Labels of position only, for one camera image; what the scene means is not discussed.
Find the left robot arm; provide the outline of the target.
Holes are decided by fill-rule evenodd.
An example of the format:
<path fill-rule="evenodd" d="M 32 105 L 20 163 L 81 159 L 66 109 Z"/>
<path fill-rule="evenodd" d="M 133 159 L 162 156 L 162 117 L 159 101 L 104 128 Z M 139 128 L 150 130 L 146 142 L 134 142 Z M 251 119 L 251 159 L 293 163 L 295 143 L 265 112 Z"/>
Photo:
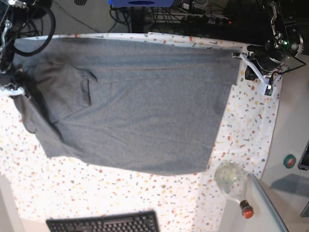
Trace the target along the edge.
<path fill-rule="evenodd" d="M 262 6 L 269 18 L 269 32 L 263 46 L 247 47 L 247 59 L 265 78 L 265 82 L 274 85 L 280 75 L 306 66 L 297 57 L 303 52 L 304 39 L 295 20 L 292 0 L 263 0 Z M 301 65 L 283 69 L 288 58 L 294 58 Z"/>

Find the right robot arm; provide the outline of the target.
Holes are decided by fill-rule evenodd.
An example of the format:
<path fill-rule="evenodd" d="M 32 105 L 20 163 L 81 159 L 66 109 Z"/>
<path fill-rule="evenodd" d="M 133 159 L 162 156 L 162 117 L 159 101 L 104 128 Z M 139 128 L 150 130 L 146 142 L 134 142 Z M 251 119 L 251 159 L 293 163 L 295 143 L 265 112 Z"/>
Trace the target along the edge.
<path fill-rule="evenodd" d="M 2 0 L 0 2 L 0 90 L 22 89 L 20 74 L 13 65 L 16 54 L 31 57 L 40 53 L 50 43 L 55 30 L 56 19 L 51 10 L 51 0 Z M 33 25 L 33 20 L 49 16 L 51 27 L 45 42 L 32 52 L 24 52 L 14 45 L 23 30 Z"/>

